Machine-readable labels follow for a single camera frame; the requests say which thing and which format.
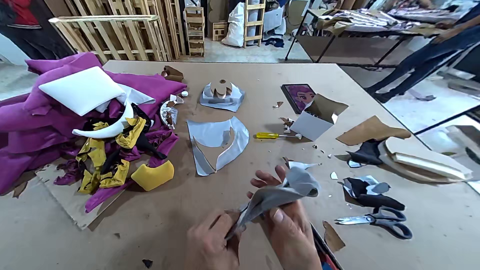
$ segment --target hand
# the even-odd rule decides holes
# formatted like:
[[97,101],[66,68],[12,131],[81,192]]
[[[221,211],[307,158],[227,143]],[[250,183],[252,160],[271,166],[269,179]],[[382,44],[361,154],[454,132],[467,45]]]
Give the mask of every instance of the hand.
[[444,42],[448,39],[451,39],[454,36],[460,34],[460,32],[462,32],[462,31],[463,31],[462,28],[452,28],[452,29],[447,30],[447,31],[443,32],[442,34],[438,35],[436,38],[434,38],[432,40],[432,43],[434,43],[434,44],[442,43],[442,42]]
[[452,20],[445,20],[445,21],[437,22],[435,24],[435,27],[439,29],[445,29],[445,30],[450,29],[454,26],[455,26],[455,22],[453,22]]
[[236,270],[239,268],[241,231],[228,242],[225,236],[238,220],[239,213],[211,212],[187,232],[185,270]]
[[[279,179],[269,173],[256,171],[260,178],[250,180],[258,188],[266,185],[279,185],[287,175],[285,168],[276,166]],[[320,270],[322,265],[313,242],[310,221],[300,201],[295,201],[280,208],[273,208],[265,213],[268,238],[278,260],[285,270]]]

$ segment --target cardboard box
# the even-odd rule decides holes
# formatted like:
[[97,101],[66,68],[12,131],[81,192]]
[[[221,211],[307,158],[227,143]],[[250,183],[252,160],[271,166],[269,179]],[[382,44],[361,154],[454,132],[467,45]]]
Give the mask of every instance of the cardboard box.
[[316,94],[313,101],[307,105],[290,127],[290,130],[315,141],[335,124],[338,116],[346,108],[348,108],[346,104]]

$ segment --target black scissors handle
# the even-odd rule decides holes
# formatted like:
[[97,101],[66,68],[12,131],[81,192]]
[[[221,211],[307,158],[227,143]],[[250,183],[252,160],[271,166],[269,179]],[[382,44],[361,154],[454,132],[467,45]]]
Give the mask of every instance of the black scissors handle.
[[403,223],[400,223],[398,221],[375,220],[372,224],[384,227],[385,229],[389,230],[390,233],[400,239],[412,239],[413,237],[412,231]]
[[370,215],[376,220],[390,220],[398,222],[407,220],[407,218],[402,212],[386,206],[380,206],[379,208],[375,208],[373,214]]

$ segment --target scissors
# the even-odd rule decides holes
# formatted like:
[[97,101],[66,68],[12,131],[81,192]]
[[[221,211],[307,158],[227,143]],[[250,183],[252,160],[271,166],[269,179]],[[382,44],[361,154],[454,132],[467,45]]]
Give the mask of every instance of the scissors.
[[[387,215],[386,212],[390,212],[394,214],[394,216]],[[390,207],[380,206],[379,208],[375,208],[372,214],[366,214],[358,217],[340,218],[336,219],[335,221],[337,221],[337,224],[343,225],[370,223],[372,225],[386,228],[393,235],[400,239],[411,239],[413,237],[412,231],[403,223],[401,223],[402,221],[406,220],[407,218],[402,212]]]

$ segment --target framed portrait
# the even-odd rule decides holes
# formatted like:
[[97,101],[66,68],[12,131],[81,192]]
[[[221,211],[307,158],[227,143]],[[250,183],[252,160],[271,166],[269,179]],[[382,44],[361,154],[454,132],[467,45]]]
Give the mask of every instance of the framed portrait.
[[296,114],[300,114],[315,97],[315,91],[308,84],[282,85],[281,88]]

